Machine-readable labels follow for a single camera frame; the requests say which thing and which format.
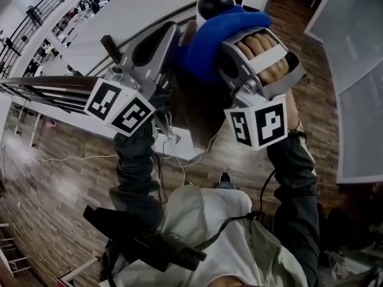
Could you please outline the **grey frosted glass panel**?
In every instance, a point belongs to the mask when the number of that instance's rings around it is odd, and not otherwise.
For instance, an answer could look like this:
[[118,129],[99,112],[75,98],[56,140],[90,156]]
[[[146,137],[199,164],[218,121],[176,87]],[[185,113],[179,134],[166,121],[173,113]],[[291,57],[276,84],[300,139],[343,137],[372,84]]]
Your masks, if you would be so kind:
[[339,180],[383,182],[383,68],[369,71],[338,99]]
[[323,44],[336,94],[361,81],[383,97],[383,0],[327,0],[309,31]]

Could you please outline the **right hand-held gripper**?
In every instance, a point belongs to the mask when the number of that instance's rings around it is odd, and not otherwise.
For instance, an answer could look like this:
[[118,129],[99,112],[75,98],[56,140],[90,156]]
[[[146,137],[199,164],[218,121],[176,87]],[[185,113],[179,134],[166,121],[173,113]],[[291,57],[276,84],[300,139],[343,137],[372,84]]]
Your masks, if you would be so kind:
[[[268,34],[278,45],[249,60],[236,46],[246,36]],[[263,85],[257,76],[277,61],[286,58],[289,73]],[[288,135],[286,93],[305,75],[299,58],[269,29],[243,29],[221,43],[218,71],[230,88],[233,106],[225,109],[227,122],[237,143],[260,150]]]

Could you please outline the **person's right hand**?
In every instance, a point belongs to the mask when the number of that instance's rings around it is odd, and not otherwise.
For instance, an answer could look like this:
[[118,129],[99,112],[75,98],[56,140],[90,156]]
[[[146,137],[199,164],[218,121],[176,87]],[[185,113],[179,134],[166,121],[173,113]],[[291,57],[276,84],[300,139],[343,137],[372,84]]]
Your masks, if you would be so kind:
[[[268,34],[254,33],[246,36],[242,41],[236,43],[236,46],[244,53],[247,59],[251,60],[261,53],[276,47],[278,43]],[[263,85],[272,84],[289,73],[289,65],[286,58],[277,61],[264,71],[260,72],[258,77]]]

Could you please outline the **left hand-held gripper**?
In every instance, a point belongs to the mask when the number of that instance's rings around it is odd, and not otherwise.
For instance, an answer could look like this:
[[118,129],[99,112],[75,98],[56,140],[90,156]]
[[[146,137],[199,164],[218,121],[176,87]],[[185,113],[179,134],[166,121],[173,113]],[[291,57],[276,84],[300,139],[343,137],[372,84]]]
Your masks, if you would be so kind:
[[121,67],[98,78],[84,112],[103,125],[132,136],[155,112],[170,104],[171,89],[155,80],[171,67],[181,31],[175,22],[154,25],[128,44]]

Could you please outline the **person's right forearm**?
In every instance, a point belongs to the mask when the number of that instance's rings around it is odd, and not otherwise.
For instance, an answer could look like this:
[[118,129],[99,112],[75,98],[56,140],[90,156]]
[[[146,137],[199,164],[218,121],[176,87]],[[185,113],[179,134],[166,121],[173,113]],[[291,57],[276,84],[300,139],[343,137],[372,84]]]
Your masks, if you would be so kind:
[[320,225],[315,161],[291,91],[286,93],[288,136],[268,146],[267,154],[280,184],[281,202],[273,221],[274,235],[301,265],[309,287],[318,287]]

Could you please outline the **black bars under handrail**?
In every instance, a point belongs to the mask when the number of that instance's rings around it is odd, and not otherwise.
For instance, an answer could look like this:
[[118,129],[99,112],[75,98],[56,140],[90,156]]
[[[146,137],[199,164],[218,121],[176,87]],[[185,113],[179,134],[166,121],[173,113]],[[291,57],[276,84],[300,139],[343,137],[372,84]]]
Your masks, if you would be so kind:
[[33,86],[10,86],[0,84],[0,91],[9,91],[13,96],[19,96],[30,102],[45,104],[59,108],[65,112],[85,114],[84,108],[89,94],[77,91],[35,88]]

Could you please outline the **person's white shirt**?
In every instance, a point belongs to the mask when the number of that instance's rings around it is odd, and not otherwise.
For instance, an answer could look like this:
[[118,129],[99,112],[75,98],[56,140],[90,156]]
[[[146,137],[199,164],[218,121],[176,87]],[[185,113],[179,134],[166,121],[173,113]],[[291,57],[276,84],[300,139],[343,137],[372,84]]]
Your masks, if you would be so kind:
[[117,287],[208,287],[222,277],[251,286],[308,287],[302,266],[280,241],[256,220],[247,220],[252,203],[239,190],[185,185],[170,196],[161,232],[196,246],[235,218],[218,239],[203,250],[195,271],[170,265],[158,271],[137,260],[113,276]]

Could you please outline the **clear plastic bag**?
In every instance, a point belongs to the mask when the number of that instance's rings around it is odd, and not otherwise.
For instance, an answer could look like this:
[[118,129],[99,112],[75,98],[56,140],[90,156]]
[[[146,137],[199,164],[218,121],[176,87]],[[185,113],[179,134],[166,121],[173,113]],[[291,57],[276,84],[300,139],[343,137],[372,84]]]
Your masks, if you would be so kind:
[[339,252],[325,251],[324,262],[326,272],[332,282],[357,274],[357,270]]

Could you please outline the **small dark wooden post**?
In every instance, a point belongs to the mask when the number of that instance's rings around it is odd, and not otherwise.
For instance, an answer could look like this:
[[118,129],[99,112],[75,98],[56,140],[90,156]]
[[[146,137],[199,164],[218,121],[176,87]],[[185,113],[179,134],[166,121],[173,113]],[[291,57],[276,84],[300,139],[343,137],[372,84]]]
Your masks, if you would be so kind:
[[121,61],[122,54],[115,45],[112,37],[110,35],[104,35],[101,38],[101,44],[104,46],[104,49],[106,49],[108,55],[110,58],[112,58],[113,62],[118,65]]

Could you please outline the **white security camera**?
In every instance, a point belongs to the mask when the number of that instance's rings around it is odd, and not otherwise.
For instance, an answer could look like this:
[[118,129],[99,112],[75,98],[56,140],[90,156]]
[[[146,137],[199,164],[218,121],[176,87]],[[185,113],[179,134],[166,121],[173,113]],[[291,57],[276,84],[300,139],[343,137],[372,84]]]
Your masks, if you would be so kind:
[[224,13],[236,5],[235,0],[198,0],[196,4],[196,29],[209,19]]

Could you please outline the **white metal rack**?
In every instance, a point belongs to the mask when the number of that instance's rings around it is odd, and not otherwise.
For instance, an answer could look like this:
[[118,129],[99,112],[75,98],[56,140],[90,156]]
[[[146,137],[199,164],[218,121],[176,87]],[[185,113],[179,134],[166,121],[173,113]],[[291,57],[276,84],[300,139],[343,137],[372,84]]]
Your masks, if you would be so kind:
[[5,263],[12,276],[29,270],[28,257],[16,246],[15,239],[8,234],[8,223],[0,222],[0,259]]

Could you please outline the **dark wooden stand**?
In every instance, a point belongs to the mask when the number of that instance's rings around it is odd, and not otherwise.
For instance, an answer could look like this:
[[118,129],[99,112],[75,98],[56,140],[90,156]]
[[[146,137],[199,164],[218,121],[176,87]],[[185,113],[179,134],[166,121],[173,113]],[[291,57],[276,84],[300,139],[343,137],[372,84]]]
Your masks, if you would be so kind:
[[173,67],[169,110],[173,125],[188,130],[192,144],[206,149],[232,105],[226,83],[205,83],[181,66]]

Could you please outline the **white base board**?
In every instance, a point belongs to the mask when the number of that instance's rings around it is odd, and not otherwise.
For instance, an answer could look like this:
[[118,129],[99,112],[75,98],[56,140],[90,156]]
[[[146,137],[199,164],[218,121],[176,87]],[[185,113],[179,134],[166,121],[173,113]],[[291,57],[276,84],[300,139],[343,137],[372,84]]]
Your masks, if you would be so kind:
[[158,155],[164,154],[165,157],[178,157],[180,160],[192,161],[197,156],[203,154],[206,149],[198,148],[193,145],[192,136],[189,130],[174,128],[174,133],[180,136],[180,141],[171,146],[167,141],[166,135],[158,134],[154,143],[154,150]]

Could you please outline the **blue cloth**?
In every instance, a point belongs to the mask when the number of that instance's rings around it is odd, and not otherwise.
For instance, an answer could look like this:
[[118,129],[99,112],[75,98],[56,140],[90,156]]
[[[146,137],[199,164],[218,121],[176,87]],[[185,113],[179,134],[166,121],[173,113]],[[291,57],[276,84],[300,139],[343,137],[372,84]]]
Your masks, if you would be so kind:
[[218,73],[217,54],[221,43],[245,28],[271,25],[270,17],[261,11],[249,12],[236,5],[207,20],[195,33],[190,45],[177,49],[175,75],[179,83],[217,85],[224,79]]

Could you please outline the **black bag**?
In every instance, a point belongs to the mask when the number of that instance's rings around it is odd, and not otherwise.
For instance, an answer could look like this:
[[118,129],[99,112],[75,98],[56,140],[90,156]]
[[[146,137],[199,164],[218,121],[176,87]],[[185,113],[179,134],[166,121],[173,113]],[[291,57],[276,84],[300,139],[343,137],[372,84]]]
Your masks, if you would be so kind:
[[360,251],[369,246],[383,249],[383,220],[377,213],[364,211],[347,214],[333,209],[320,224],[321,250]]

